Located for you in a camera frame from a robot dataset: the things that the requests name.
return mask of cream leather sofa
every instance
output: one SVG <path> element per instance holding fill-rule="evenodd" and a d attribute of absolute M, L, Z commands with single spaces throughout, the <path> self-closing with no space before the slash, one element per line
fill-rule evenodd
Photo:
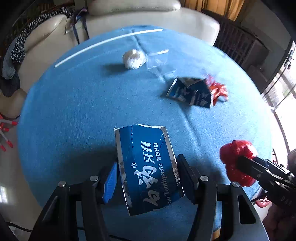
<path fill-rule="evenodd" d="M 213 46 L 219 23 L 178 0 L 94 0 L 88 5 L 89 37 L 131 25 L 156 25 L 202 39 Z M 87 39 L 81 22 L 76 24 L 80 42 Z M 0 112 L 14 118 L 20 114 L 30 87 L 61 55 L 78 43 L 70 19 L 57 15 L 42 23 L 26 39 L 26 57 L 18 69 L 21 89 L 12 97 L 0 95 Z"/>

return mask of red ribbon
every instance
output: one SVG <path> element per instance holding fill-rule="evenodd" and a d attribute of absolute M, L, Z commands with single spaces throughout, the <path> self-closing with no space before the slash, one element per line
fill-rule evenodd
<path fill-rule="evenodd" d="M 225 101 L 228 101 L 228 91 L 226 89 L 226 86 L 223 84 L 220 84 L 214 80 L 212 76 L 208 76 L 206 84 L 209 88 L 209 90 L 213 93 L 214 95 L 214 101 L 213 105 L 216 104 L 217 99 L 219 96 L 223 96 Z"/>

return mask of crumpled red plastic bag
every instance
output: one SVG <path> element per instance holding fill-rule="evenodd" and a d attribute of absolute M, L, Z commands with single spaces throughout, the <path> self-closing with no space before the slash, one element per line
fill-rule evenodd
<path fill-rule="evenodd" d="M 216 82 L 214 80 L 214 78 L 210 75 L 208 75 L 208 77 L 207 77 L 206 84 L 207 84 L 209 90 L 214 95 L 213 105 L 216 104 L 219 96 L 223 96 L 225 101 L 228 101 L 228 91 L 227 91 L 225 85 Z"/>
<path fill-rule="evenodd" d="M 220 148 L 220 159 L 226 164 L 227 177 L 231 182 L 238 182 L 242 187 L 250 187 L 256 180 L 236 169 L 236 161 L 239 156 L 253 159 L 257 155 L 255 147 L 246 140 L 234 140 Z"/>

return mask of red and white object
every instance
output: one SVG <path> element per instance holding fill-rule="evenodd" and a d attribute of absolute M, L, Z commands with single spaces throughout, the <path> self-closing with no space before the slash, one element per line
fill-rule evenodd
<path fill-rule="evenodd" d="M 5 120 L 2 115 L 0 114 L 0 136 L 2 136 L 6 143 L 11 147 L 13 148 L 13 144 L 11 143 L 10 140 L 8 140 L 8 138 L 4 135 L 3 132 L 8 132 L 9 131 L 9 128 L 7 127 L 4 127 L 4 124 L 10 124 L 12 126 L 16 126 L 17 125 L 17 122 L 16 121 L 10 121 L 10 120 Z M 3 151 L 6 151 L 5 147 L 0 143 L 0 148 L 3 150 Z"/>

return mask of blue cardboard box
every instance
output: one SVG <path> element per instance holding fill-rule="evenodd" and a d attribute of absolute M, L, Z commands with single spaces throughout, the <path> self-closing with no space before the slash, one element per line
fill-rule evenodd
<path fill-rule="evenodd" d="M 132 125 L 114 131 L 123 192 L 131 216 L 163 208 L 184 196 L 165 127 Z"/>

